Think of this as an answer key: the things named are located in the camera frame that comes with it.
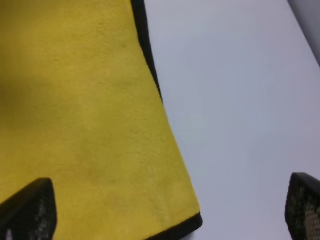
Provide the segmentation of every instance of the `white background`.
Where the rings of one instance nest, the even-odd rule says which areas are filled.
[[[290,240],[320,178],[320,68],[285,0],[146,0],[165,109],[201,204],[192,240]]]

